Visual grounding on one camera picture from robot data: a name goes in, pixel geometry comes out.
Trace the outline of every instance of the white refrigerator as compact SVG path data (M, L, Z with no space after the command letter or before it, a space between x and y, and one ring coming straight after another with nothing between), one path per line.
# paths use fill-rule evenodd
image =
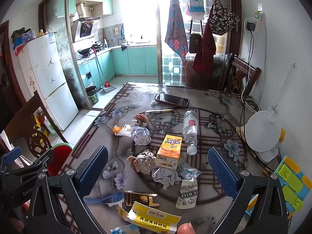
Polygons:
M31 95L38 91L52 119L64 130L78 109L63 73L54 33L27 43L18 58Z

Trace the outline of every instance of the white round object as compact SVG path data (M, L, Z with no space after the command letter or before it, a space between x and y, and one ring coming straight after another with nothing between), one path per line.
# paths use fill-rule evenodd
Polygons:
M197 153L197 148L196 148L196 146L195 146L195 145L188 146L188 147L186 148L186 153L187 153L188 155L195 155L195 154Z
M280 122L269 122L269 111L255 113L245 125L247 144L257 152L266 152L274 148L280 139Z

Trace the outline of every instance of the trash can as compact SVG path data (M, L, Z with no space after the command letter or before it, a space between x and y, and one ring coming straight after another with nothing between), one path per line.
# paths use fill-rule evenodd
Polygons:
M91 99L92 104L96 104L97 102L99 102L99 96L97 94L96 86L89 86L85 88L85 91L87 92L88 98Z

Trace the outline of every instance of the white bottle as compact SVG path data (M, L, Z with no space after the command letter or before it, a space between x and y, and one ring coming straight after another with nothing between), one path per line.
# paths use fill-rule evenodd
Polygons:
M197 131L198 114L195 111L187 111L184 114L183 136L189 155L195 155L197 153Z

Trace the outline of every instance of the floral tabletop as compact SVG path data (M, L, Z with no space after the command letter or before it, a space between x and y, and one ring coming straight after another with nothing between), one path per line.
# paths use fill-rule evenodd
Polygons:
M189 107L152 115L147 126L152 139L149 145L135 146L131 137L115 136L112 128L115 125L122 127L132 124L133 117L139 112L172 108L161 103L152 105L152 100L160 92L188 98ZM181 182L169 186L165 191L163 185L154 182L151 175L136 173L127 158L137 156L145 149L156 154L166 134L183 137L183 116L187 110L194 110L199 115L198 152L193 156L187 155L186 145L182 140L180 157L202 174L197 177L196 207L181 210L176 208ZM191 222L196 233L209 233L232 202L232 198L225 195L207 161L208 149L212 146L218 147L223 155L234 161L241 170L248 169L253 175L262 173L244 151L241 138L236 133L241 110L240 95L236 94L157 84L126 83L77 143L62 171L77 168L99 145L104 145L109 151L109 160L91 194L84 199L93 199L89 200L91 202L88 207L107 233L111 233L111 229L129 224L118 215L117 205L114 203L123 198L125 190L158 194L153 200L154 203L160 204L161 211L182 216L178 225ZM246 109L246 123L251 116L252 112ZM79 233L64 198L61 199L61 203L71 228ZM246 223L247 218L243 218L241 227L238 228L243 229ZM141 233L153 232L141 229Z

